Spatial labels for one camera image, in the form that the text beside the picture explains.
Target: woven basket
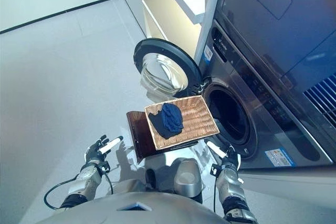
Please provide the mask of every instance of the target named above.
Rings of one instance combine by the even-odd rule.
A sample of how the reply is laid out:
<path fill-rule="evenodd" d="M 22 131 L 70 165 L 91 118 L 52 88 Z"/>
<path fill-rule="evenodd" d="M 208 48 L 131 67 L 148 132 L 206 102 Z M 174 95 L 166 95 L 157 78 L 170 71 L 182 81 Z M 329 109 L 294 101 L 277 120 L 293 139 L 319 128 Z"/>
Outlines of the woven basket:
<path fill-rule="evenodd" d="M 184 126 L 180 134 L 168 139 L 165 139 L 156 131 L 148 118 L 150 113 L 156 115 L 164 103 L 172 103 L 180 108 Z M 145 107 L 145 113 L 157 150 L 219 133 L 209 108 L 201 95 L 153 104 Z"/>

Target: washing machine door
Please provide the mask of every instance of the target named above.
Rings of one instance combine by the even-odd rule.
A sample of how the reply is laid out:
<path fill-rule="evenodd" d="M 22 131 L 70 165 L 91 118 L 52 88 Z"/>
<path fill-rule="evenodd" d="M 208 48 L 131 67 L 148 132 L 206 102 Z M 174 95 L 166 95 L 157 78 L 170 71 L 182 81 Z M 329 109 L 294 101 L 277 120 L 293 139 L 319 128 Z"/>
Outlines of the washing machine door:
<path fill-rule="evenodd" d="M 177 45 L 163 39 L 144 39 L 135 47 L 133 57 L 141 84 L 149 94 L 164 101 L 201 93 L 202 74 L 194 60 Z"/>

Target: label sticker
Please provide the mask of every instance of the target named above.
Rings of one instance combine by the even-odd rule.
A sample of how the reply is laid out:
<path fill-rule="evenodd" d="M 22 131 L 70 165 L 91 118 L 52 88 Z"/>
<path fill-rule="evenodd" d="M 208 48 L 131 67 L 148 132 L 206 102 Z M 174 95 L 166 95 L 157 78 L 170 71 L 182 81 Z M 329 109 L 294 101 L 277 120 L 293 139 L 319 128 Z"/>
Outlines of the label sticker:
<path fill-rule="evenodd" d="M 206 61 L 211 61 L 211 58 L 212 58 L 212 51 L 211 49 L 208 47 L 208 45 L 205 45 L 205 48 L 204 48 L 204 56 L 205 56 L 205 60 Z"/>
<path fill-rule="evenodd" d="M 295 163 L 283 148 L 265 151 L 265 154 L 275 167 L 295 166 Z"/>

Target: gray floor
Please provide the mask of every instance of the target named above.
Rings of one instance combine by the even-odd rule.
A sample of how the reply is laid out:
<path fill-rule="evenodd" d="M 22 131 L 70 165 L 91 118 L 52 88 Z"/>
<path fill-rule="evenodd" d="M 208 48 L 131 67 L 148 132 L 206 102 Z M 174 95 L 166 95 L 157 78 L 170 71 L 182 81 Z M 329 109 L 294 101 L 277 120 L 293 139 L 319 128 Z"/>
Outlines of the gray floor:
<path fill-rule="evenodd" d="M 108 156 L 113 182 L 137 177 L 125 114 L 152 102 L 139 85 L 133 50 L 143 38 L 124 0 L 112 0 L 0 35 L 1 223 L 35 223 L 52 214 L 43 204 L 54 184 L 72 178 L 83 153 L 102 134 L 124 136 Z M 208 152 L 199 144 L 175 156 L 195 156 L 204 181 L 204 205 L 212 208 Z M 158 169 L 172 156 L 146 160 Z M 58 206 L 68 186 L 49 200 Z M 97 197 L 104 196 L 103 179 Z M 335 211 L 246 191 L 259 223 L 334 223 Z M 217 202 L 217 212 L 223 211 Z"/>

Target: door hinge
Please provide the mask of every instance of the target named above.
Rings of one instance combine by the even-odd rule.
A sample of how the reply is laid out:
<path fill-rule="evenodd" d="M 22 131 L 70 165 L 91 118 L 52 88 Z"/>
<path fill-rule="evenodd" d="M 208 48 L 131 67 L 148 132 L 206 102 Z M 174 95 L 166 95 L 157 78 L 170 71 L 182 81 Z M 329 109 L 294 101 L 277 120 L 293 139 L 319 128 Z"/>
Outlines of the door hinge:
<path fill-rule="evenodd" d="M 209 84 L 210 80 L 205 80 L 202 84 L 199 85 L 197 93 L 202 94 Z"/>

